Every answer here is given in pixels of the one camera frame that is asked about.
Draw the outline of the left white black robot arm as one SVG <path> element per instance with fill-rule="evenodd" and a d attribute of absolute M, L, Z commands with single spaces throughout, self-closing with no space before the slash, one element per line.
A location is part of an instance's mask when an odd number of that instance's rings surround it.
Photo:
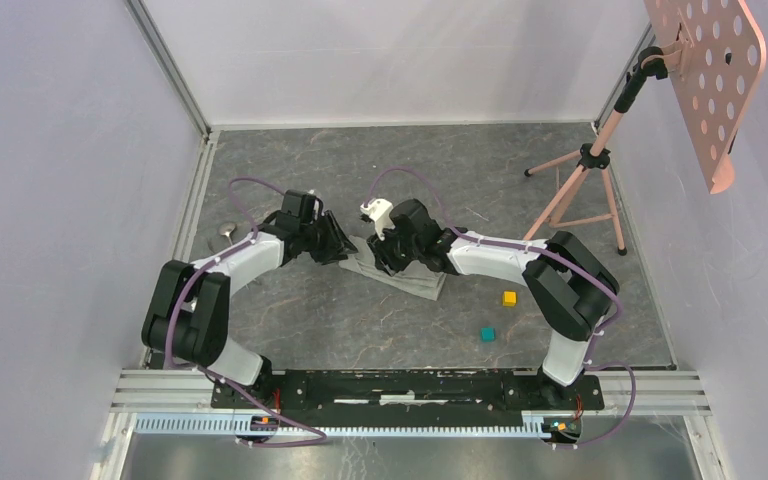
<path fill-rule="evenodd" d="M 302 254 L 329 265 L 357 251 L 317 196 L 289 190 L 280 209 L 242 240 L 193 263 L 170 260 L 162 266 L 141 341 L 163 353 L 165 367 L 206 369 L 235 382 L 248 406 L 262 407 L 274 394 L 271 363 L 230 337 L 232 296 Z"/>

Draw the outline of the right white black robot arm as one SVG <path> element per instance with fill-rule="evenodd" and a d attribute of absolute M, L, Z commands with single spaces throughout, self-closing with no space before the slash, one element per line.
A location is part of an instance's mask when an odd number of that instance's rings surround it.
<path fill-rule="evenodd" d="M 387 275 L 420 263 L 434 273 L 527 287 L 552 330 L 538 396 L 551 408 L 577 396 L 591 339 L 615 303 L 619 285 L 574 235 L 562 231 L 548 240 L 524 241 L 442 227 L 417 199 L 398 205 L 374 199 L 360 211 L 374 226 L 367 244 L 375 266 Z"/>

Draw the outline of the grey cloth napkin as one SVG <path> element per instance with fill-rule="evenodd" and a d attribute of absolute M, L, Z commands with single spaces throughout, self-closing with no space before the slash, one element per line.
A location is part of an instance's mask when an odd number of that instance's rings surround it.
<path fill-rule="evenodd" d="M 376 268 L 372 250 L 364 238 L 350 236 L 349 240 L 358 252 L 350 254 L 347 259 L 340 260 L 338 262 L 340 268 L 420 298 L 432 301 L 439 298 L 446 280 L 444 273 L 432 272 L 425 265 L 413 262 L 406 270 L 388 275 Z"/>

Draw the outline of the pink tripod stand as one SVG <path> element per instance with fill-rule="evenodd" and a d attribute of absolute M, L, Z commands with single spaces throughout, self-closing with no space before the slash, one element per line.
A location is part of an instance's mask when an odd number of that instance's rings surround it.
<path fill-rule="evenodd" d="M 607 143 L 615 133 L 623 116 L 631 109 L 646 81 L 650 78 L 656 80 L 665 79 L 668 75 L 669 67 L 664 50 L 657 46 L 644 48 L 638 54 L 636 65 L 634 65 L 631 71 L 626 74 L 625 83 L 613 104 L 607 120 L 597 134 L 595 141 L 592 143 L 584 143 L 579 150 L 575 152 L 571 152 L 541 165 L 529 168 L 524 172 L 525 176 L 530 177 L 538 172 L 547 170 L 551 167 L 558 167 L 561 164 L 572 160 L 577 162 L 575 169 L 568 179 L 558 187 L 555 195 L 524 235 L 526 240 L 534 238 L 538 233 L 538 230 L 545 224 L 553 228 L 561 228 L 609 221 L 613 225 L 617 243 L 617 253 L 621 256 L 625 256 L 628 253 L 628 247 L 622 231 L 615 191 L 609 172 L 611 158 Z M 572 200 L 576 197 L 588 174 L 592 170 L 598 170 L 601 173 L 603 188 L 608 203 L 608 212 L 602 215 L 565 222 L 563 220 L 565 212 L 568 210 Z"/>

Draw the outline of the pink perforated tray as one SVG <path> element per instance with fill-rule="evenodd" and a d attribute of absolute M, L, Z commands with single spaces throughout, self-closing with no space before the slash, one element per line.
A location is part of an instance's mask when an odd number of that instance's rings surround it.
<path fill-rule="evenodd" d="M 645 0 L 669 79 L 711 194 L 736 173 L 730 152 L 765 72 L 764 35 L 743 0 Z"/>

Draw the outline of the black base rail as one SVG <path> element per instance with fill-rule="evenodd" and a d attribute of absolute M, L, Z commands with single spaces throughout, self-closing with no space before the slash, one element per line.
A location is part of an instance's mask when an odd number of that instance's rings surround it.
<path fill-rule="evenodd" d="M 597 376 L 560 386 L 540 370 L 286 370 L 248 391 L 311 427 L 506 427 L 605 407 Z"/>

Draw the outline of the yellow cube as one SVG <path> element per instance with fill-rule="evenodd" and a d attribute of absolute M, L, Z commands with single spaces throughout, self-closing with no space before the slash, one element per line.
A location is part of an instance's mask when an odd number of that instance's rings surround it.
<path fill-rule="evenodd" d="M 515 291 L 506 290 L 502 296 L 502 305 L 504 307 L 515 307 L 518 302 L 518 296 Z"/>

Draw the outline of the teal cube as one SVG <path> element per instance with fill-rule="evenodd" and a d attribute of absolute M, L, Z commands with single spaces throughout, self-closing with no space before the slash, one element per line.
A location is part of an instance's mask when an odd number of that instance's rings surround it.
<path fill-rule="evenodd" d="M 496 339 L 496 332 L 492 327 L 482 327 L 479 335 L 482 342 L 493 342 Z"/>

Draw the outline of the silver spoon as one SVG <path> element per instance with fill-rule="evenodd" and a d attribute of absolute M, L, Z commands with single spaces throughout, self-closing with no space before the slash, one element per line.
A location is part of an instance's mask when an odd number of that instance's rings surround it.
<path fill-rule="evenodd" d="M 234 232 L 237 230 L 236 222 L 224 222 L 217 227 L 217 234 L 225 238 L 230 245 L 234 244 Z"/>

